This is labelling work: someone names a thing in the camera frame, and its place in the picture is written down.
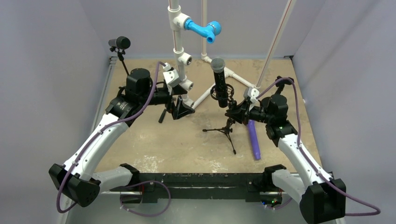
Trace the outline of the black tripod stand with shockmount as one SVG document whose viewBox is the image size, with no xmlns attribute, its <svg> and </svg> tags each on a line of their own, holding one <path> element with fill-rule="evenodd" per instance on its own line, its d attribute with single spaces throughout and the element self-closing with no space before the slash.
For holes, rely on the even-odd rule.
<svg viewBox="0 0 396 224">
<path fill-rule="evenodd" d="M 227 106 L 227 107 L 228 107 L 228 109 L 229 109 L 230 104 L 232 104 L 233 101 L 236 101 L 236 100 L 233 98 L 233 96 L 234 96 L 234 88 L 233 88 L 233 86 L 230 85 L 230 84 L 226 84 L 226 85 L 227 85 L 227 93 L 228 93 L 228 98 L 227 98 L 228 106 Z M 212 97 L 214 100 L 216 100 L 216 99 L 215 99 L 215 95 L 214 95 L 214 93 L 213 93 L 213 91 L 214 91 L 214 86 L 210 89 L 210 95 L 211 95 L 211 97 Z M 222 127 L 222 128 L 213 128 L 213 129 L 203 129 L 202 131 L 203 131 L 203 132 L 218 131 L 218 132 L 223 133 L 223 134 L 227 137 L 227 139 L 230 141 L 230 143 L 231 143 L 231 146 L 232 146 L 232 149 L 233 149 L 233 154 L 236 155 L 237 152 L 236 152 L 236 150 L 235 150 L 233 141 L 232 141 L 231 136 L 230 136 L 230 133 L 233 132 L 232 125 L 235 124 L 235 123 L 236 123 L 235 119 L 232 119 L 232 118 L 227 117 L 226 125 L 225 125 L 224 127 Z"/>
</svg>

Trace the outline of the black speckled condenser microphone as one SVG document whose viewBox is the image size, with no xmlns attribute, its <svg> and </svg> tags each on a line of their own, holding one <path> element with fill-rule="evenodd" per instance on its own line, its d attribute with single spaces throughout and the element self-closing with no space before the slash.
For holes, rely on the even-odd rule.
<svg viewBox="0 0 396 224">
<path fill-rule="evenodd" d="M 215 99 L 218 101 L 220 108 L 226 108 L 228 106 L 228 93 L 224 73 L 225 61 L 220 57 L 216 57 L 211 61 L 211 68 L 213 70 L 215 80 L 213 91 Z"/>
</svg>

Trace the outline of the black round-base microphone stand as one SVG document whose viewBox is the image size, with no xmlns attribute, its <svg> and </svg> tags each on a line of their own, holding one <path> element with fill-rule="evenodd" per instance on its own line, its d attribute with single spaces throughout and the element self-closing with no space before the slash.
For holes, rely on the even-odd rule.
<svg viewBox="0 0 396 224">
<path fill-rule="evenodd" d="M 277 76 L 276 81 L 277 80 L 279 80 L 279 82 L 276 83 L 277 90 L 276 90 L 275 94 L 281 94 L 286 85 L 292 85 L 294 83 L 294 79 L 291 77 L 284 79 L 281 76 Z"/>
</svg>

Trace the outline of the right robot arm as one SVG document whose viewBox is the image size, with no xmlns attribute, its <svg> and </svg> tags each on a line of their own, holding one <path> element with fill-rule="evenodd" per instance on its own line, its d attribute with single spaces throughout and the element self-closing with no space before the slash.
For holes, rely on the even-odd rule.
<svg viewBox="0 0 396 224">
<path fill-rule="evenodd" d="M 241 103 L 231 101 L 225 115 L 246 125 L 249 120 L 266 125 L 266 133 L 274 145 L 289 159 L 299 177 L 286 168 L 266 168 L 262 177 L 263 186 L 273 190 L 276 187 L 286 192 L 299 205 L 299 210 L 308 224 L 333 221 L 346 223 L 346 185 L 341 179 L 334 179 L 313 159 L 301 141 L 301 135 L 287 119 L 287 98 L 274 94 L 254 106 L 247 98 Z"/>
</svg>

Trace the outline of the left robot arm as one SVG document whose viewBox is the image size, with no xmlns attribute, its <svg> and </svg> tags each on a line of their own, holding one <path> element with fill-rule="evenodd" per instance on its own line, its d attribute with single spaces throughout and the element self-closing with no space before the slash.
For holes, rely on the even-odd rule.
<svg viewBox="0 0 396 224">
<path fill-rule="evenodd" d="M 121 164 L 116 169 L 99 173 L 96 167 L 147 106 L 164 105 L 165 111 L 175 120 L 194 113 L 182 98 L 191 89 L 192 82 L 181 78 L 178 71 L 169 65 L 163 69 L 164 81 L 160 88 L 156 86 L 157 78 L 151 78 L 147 69 L 133 69 L 80 149 L 64 164 L 51 166 L 49 175 L 59 195 L 86 207 L 104 191 L 118 187 L 128 191 L 138 188 L 139 171 L 134 167 Z"/>
</svg>

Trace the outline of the purple microphone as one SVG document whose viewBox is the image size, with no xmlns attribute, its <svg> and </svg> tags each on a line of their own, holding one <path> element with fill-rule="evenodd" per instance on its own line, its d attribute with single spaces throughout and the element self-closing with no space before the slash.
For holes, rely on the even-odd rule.
<svg viewBox="0 0 396 224">
<path fill-rule="evenodd" d="M 249 138 L 250 138 L 253 156 L 254 156 L 255 160 L 260 160 L 261 159 L 260 146 L 259 146 L 258 137 L 257 137 L 257 133 L 256 133 L 255 122 L 253 120 L 250 120 L 248 122 L 247 129 L 248 129 L 248 134 L 249 134 Z"/>
</svg>

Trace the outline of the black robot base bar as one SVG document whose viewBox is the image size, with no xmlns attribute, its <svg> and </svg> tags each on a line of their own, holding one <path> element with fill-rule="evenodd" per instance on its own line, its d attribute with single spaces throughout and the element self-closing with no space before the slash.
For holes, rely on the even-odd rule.
<svg viewBox="0 0 396 224">
<path fill-rule="evenodd" d="M 158 199 L 191 200 L 244 200 L 282 202 L 281 189 L 276 187 L 271 175 L 285 169 L 278 164 L 266 167 L 262 173 L 138 173 L 125 187 L 113 191 L 140 192 L 144 203 Z"/>
</svg>

